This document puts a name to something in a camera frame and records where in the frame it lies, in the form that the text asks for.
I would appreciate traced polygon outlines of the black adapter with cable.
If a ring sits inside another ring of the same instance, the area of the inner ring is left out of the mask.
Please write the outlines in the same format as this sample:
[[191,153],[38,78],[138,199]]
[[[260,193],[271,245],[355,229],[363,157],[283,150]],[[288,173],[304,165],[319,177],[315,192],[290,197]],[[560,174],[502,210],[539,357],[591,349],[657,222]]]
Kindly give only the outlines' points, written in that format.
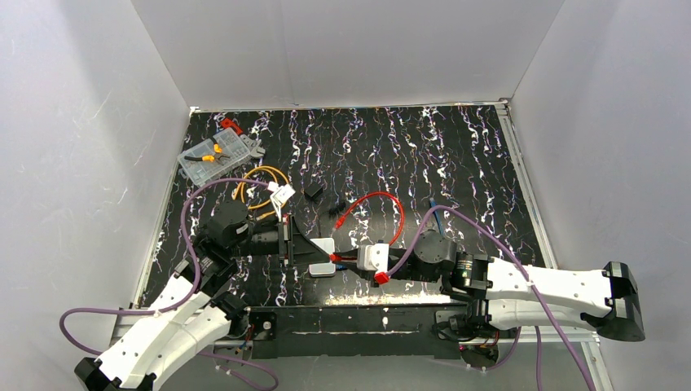
[[348,206],[348,202],[340,197],[329,192],[326,186],[313,182],[309,184],[304,190],[303,195],[306,200],[316,207],[316,228],[318,237],[323,237],[322,221],[326,218],[328,221],[338,218]]

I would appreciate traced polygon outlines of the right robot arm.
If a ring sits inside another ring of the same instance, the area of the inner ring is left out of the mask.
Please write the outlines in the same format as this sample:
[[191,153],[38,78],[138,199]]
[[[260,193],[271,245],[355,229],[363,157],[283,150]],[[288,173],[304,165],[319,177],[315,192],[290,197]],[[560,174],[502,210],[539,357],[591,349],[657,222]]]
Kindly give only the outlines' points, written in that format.
[[639,290],[631,268],[610,261],[598,270],[518,267],[486,254],[469,254],[436,231],[419,236],[406,250],[364,245],[332,255],[337,264],[384,284],[393,279],[439,283],[441,294],[466,303],[466,311],[444,322],[462,339],[517,327],[582,328],[610,340],[645,339]]

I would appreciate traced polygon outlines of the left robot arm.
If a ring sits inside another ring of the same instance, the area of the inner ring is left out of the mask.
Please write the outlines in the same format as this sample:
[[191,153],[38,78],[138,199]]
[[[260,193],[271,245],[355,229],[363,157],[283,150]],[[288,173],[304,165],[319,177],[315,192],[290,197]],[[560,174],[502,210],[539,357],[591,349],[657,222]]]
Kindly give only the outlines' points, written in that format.
[[75,375],[86,390],[158,390],[183,364],[231,332],[247,328],[248,306],[222,288],[238,258],[275,255],[287,266],[332,260],[333,239],[309,239],[294,218],[249,219],[249,208],[226,201],[193,241],[198,261],[182,261],[152,303],[119,341],[83,358]]

